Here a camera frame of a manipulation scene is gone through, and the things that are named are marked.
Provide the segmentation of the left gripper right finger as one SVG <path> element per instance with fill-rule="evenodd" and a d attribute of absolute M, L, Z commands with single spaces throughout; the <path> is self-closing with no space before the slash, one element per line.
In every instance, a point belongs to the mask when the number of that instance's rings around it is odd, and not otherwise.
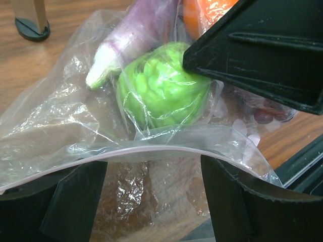
<path fill-rule="evenodd" d="M 209 156 L 201 171 L 216 241 L 322 241 L 322 197 L 272 185 Z"/>

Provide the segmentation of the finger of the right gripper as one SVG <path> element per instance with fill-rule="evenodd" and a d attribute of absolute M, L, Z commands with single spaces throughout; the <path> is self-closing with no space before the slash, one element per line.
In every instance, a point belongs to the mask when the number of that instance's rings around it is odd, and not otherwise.
<path fill-rule="evenodd" d="M 322 1 L 238 1 L 184 53 L 187 71 L 322 114 Z"/>

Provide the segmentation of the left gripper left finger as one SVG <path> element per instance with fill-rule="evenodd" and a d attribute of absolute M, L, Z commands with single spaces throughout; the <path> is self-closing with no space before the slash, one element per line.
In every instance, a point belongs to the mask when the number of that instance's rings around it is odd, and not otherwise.
<path fill-rule="evenodd" d="M 1 241 L 89 241 L 107 163 L 63 169 L 1 195 Z"/>

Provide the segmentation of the clear zip top bag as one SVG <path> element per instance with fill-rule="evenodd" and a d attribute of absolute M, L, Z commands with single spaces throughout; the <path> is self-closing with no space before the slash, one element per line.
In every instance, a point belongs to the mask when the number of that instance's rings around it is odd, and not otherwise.
<path fill-rule="evenodd" d="M 171 37 L 148 52 L 169 42 L 192 44 L 183 1 L 178 2 Z M 208 152 L 280 185 L 257 145 L 261 133 L 278 129 L 296 110 L 210 80 L 199 120 L 139 130 L 118 104 L 117 81 L 126 66 L 99 88 L 90 89 L 85 82 L 97 48 L 126 14 L 94 12 L 52 71 L 1 115 L 1 190 L 106 162 L 89 241 L 214 241 L 201 154 Z"/>

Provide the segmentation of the small green fake vegetable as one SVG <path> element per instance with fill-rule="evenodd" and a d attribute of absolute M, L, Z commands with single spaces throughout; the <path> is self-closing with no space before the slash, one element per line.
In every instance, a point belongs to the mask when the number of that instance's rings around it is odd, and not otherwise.
<path fill-rule="evenodd" d="M 120 74 L 119 107 L 139 130 L 192 124 L 202 117 L 210 80 L 183 69 L 188 47 L 169 42 L 132 61 Z"/>

